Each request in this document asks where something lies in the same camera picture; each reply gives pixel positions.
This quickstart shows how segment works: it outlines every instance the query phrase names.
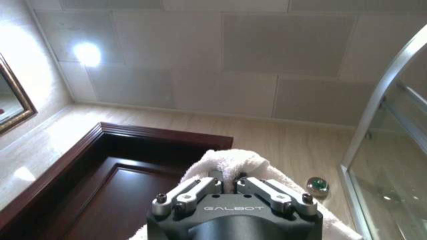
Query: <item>shower door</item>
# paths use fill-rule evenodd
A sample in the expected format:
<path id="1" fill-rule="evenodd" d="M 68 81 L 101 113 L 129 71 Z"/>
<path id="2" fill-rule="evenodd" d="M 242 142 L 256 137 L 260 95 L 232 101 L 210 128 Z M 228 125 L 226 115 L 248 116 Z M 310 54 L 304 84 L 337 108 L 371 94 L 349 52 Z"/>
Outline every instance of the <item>shower door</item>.
<path id="1" fill-rule="evenodd" d="M 340 163 L 364 239 L 427 239 L 427 27 L 393 58 Z"/>

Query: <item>metal frame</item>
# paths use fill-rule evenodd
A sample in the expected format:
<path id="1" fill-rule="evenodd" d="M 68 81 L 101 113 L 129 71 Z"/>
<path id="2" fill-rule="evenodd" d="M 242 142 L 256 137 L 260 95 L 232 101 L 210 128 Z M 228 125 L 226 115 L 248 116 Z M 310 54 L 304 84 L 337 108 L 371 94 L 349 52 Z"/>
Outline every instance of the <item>metal frame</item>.
<path id="1" fill-rule="evenodd" d="M 22 86 L 12 72 L 12 69 L 0 53 L 0 75 L 6 81 L 8 86 L 12 89 L 12 92 L 18 100 L 22 111 L 12 116 L 6 122 L 0 124 L 0 135 L 16 127 L 25 119 L 33 116 L 37 113 L 34 105 L 28 98 L 28 95 L 22 89 Z"/>
<path id="2" fill-rule="evenodd" d="M 347 198 L 349 199 L 349 205 L 352 209 L 355 226 L 357 232 L 363 235 L 363 239 L 371 240 L 372 235 L 365 221 L 365 216 L 361 210 L 360 202 L 356 195 L 355 186 L 352 184 L 349 176 L 349 167 L 355 159 L 361 141 L 367 134 L 375 113 L 379 109 L 385 91 L 396 79 L 396 76 L 401 73 L 408 62 L 413 59 L 415 55 L 425 47 L 427 44 L 427 25 L 417 31 L 411 40 L 407 42 L 396 56 L 393 57 L 391 64 L 379 80 L 376 88 L 372 92 L 371 98 L 367 102 L 367 107 L 363 111 L 363 115 L 359 121 L 359 125 L 355 134 L 351 139 L 349 147 L 347 149 L 344 158 L 339 164 L 340 180 L 343 183 Z"/>
<path id="3" fill-rule="evenodd" d="M 407 93 L 411 99 L 417 103 L 423 112 L 427 113 L 427 100 L 421 97 L 421 95 L 419 95 L 419 93 L 403 82 L 397 82 L 396 86 Z"/>

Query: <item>glass panel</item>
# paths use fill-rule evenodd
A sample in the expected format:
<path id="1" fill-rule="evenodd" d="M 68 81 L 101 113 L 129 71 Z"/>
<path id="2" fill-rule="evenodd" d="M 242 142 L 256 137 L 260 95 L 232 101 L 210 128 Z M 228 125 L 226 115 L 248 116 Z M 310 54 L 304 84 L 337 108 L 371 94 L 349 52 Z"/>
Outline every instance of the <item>glass panel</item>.
<path id="1" fill-rule="evenodd" d="M 24 111 L 21 103 L 0 74 L 0 124 Z"/>
<path id="2" fill-rule="evenodd" d="M 424 134 L 425 113 L 393 86 L 352 161 L 349 177 L 372 238 L 421 240 L 427 239 L 427 156 L 389 109 Z"/>

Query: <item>wall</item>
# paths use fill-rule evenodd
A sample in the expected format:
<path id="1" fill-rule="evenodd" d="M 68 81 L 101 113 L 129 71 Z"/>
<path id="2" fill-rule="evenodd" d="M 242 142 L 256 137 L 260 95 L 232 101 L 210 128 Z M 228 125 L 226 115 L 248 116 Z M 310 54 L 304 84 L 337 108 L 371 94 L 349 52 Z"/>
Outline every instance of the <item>wall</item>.
<path id="1" fill-rule="evenodd" d="M 329 182 L 329 195 L 323 204 L 344 224 L 353 226 L 337 174 L 337 163 L 353 133 L 351 129 L 80 104 L 69 106 L 0 152 L 0 209 L 97 122 L 232 136 L 233 148 L 257 152 L 300 186 L 312 176 L 324 178 Z"/>
<path id="2" fill-rule="evenodd" d="M 427 23 L 419 0 L 30 2 L 77 102 L 349 126 Z"/>
<path id="3" fill-rule="evenodd" d="M 0 53 L 37 115 L 0 136 L 0 150 L 72 102 L 24 0 L 0 0 Z"/>

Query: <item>ceiling panel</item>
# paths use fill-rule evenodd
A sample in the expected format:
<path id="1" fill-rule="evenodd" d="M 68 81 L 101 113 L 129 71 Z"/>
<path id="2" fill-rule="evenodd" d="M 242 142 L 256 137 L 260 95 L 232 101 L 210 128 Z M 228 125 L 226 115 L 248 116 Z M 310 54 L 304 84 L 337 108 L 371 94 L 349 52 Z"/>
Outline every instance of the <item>ceiling panel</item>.
<path id="1" fill-rule="evenodd" d="M 76 101 L 96 101 L 93 86 L 89 80 L 85 66 L 78 62 L 58 62 L 65 80 Z"/>
<path id="2" fill-rule="evenodd" d="M 222 16 L 225 71 L 335 77 L 353 25 L 349 16 Z"/>
<path id="3" fill-rule="evenodd" d="M 424 0 L 365 0 L 369 12 L 416 12 L 423 9 Z"/>
<path id="4" fill-rule="evenodd" d="M 162 9 L 160 0 L 60 0 L 64 9 Z"/>
<path id="5" fill-rule="evenodd" d="M 176 108 L 270 117 L 276 74 L 173 71 Z"/>
<path id="6" fill-rule="evenodd" d="M 169 11 L 285 12 L 288 0 L 162 0 Z"/>
<path id="7" fill-rule="evenodd" d="M 359 12 L 367 0 L 290 0 L 289 12 Z"/>
<path id="8" fill-rule="evenodd" d="M 355 126 L 372 90 L 372 84 L 278 77 L 273 117 Z"/>
<path id="9" fill-rule="evenodd" d="M 101 63 L 122 63 L 108 12 L 36 11 L 36 15 L 58 61 L 76 62 L 74 47 L 90 43 Z"/>
<path id="10" fill-rule="evenodd" d="M 122 65 L 86 68 L 97 100 L 105 103 L 174 108 L 170 73 Z"/>
<path id="11" fill-rule="evenodd" d="M 220 14 L 116 12 L 126 65 L 144 68 L 220 68 Z"/>
<path id="12" fill-rule="evenodd" d="M 60 0 L 29 0 L 33 9 L 60 10 Z"/>
<path id="13" fill-rule="evenodd" d="M 375 84 L 427 15 L 361 15 L 348 46 L 340 80 Z"/>

